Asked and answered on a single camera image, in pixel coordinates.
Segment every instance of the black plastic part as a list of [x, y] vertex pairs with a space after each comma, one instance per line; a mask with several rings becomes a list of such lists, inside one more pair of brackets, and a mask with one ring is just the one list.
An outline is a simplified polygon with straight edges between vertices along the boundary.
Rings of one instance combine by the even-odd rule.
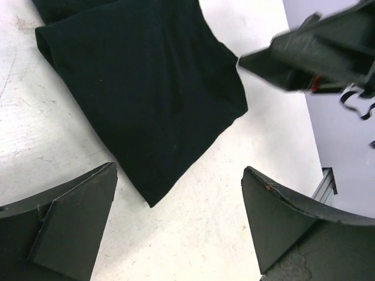
[[239, 65], [287, 91], [307, 90], [317, 75], [375, 91], [375, 0], [319, 19], [310, 16], [299, 29], [275, 37], [267, 50], [242, 57]]
[[324, 205], [252, 167], [242, 189], [267, 281], [374, 280], [374, 219]]
[[114, 198], [106, 163], [0, 208], [0, 280], [89, 281]]

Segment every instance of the black cloth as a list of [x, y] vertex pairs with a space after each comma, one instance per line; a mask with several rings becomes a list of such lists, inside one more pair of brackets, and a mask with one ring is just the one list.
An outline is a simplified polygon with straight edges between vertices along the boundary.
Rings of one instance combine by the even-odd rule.
[[247, 111], [198, 0], [33, 2], [39, 50], [151, 207]]

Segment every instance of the table surface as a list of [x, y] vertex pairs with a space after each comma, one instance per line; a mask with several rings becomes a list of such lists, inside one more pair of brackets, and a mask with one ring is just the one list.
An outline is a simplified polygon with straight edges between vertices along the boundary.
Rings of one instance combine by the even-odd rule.
[[[282, 0], [201, 0], [236, 55], [288, 29]], [[31, 0], [0, 1], [0, 205], [71, 180], [113, 156], [39, 53]], [[241, 193], [246, 166], [311, 196], [322, 177], [305, 97], [238, 70], [249, 111], [153, 209], [119, 169], [92, 280], [258, 280]]]

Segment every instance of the white table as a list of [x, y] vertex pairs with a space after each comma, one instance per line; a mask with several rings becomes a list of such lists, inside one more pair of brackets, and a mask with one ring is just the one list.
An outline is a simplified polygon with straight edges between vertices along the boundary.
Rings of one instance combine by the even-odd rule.
[[[288, 28], [282, 0], [201, 0], [219, 40], [237, 55]], [[0, 205], [115, 160], [39, 53], [31, 0], [0, 1]], [[153, 209], [123, 171], [92, 280], [257, 280], [241, 193], [251, 165], [308, 196], [322, 172], [305, 97], [239, 70], [249, 112]]]

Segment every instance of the gray wall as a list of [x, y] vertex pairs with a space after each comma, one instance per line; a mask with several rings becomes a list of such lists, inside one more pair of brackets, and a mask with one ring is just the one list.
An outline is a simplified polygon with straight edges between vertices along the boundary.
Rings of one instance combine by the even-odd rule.
[[[356, 0], [284, 0], [289, 26], [299, 26], [310, 14], [337, 12]], [[375, 116], [361, 121], [344, 110], [338, 96], [306, 95], [323, 167], [333, 167], [340, 209], [375, 218]]]

